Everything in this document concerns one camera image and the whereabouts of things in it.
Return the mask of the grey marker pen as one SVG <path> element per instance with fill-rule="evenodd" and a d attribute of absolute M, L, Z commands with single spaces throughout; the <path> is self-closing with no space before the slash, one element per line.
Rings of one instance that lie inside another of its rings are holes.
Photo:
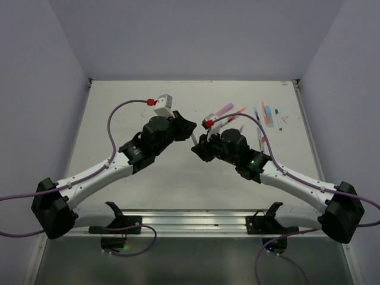
<path fill-rule="evenodd" d="M 198 144 L 198 140 L 197 140 L 197 138 L 196 138 L 196 136 L 195 136 L 194 133 L 191 134 L 191 138 L 192 138 L 192 142 L 194 143 L 194 145 L 197 145 Z"/>

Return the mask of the red pen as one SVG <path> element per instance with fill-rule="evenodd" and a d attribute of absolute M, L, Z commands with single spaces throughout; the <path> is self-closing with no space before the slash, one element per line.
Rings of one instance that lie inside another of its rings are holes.
<path fill-rule="evenodd" d="M 222 125 L 225 126 L 225 125 L 231 123 L 232 121 L 234 121 L 237 118 L 238 118 L 238 116 L 231 116 L 225 122 L 223 122 Z"/>

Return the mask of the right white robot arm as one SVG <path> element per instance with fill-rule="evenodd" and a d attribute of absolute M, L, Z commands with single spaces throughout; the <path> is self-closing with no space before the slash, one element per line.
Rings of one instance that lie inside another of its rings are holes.
<path fill-rule="evenodd" d="M 365 213 L 351 184 L 335 185 L 294 172 L 250 148 L 237 129 L 210 137 L 204 134 L 191 150 L 204 162 L 222 160 L 233 165 L 244 179 L 275 187 L 306 203 L 303 207 L 274 203 L 264 219 L 265 228 L 271 233 L 303 227 L 321 230 L 334 241 L 347 244 Z"/>

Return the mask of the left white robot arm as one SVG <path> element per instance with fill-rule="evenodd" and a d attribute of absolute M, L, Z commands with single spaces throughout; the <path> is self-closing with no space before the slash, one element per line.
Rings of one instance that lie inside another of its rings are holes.
<path fill-rule="evenodd" d="M 75 227 L 104 227 L 110 233 L 124 225 L 120 209 L 112 202 L 104 204 L 103 214 L 85 214 L 79 205 L 89 196 L 120 179 L 127 178 L 153 164 L 171 143 L 190 138 L 196 127 L 174 111 L 172 117 L 154 116 L 140 132 L 105 161 L 72 178 L 39 182 L 31 210 L 49 239 L 57 239 Z"/>

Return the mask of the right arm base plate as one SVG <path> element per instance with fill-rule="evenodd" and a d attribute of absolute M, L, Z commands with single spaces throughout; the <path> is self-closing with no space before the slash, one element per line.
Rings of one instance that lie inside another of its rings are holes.
<path fill-rule="evenodd" d="M 265 216 L 246 216 L 245 226 L 249 235 L 284 235 L 298 232 L 298 227 L 281 226 L 274 218 Z"/>

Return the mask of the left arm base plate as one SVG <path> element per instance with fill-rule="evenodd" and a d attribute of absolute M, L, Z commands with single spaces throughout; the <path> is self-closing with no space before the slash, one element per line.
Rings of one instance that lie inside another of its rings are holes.
<path fill-rule="evenodd" d="M 90 226 L 89 234 L 98 234 L 98 235 L 139 235 L 141 233 L 141 228 L 138 225 L 141 225 L 143 218 L 141 216 L 123 216 L 117 217 L 109 226 L 100 227 L 100 226 Z"/>

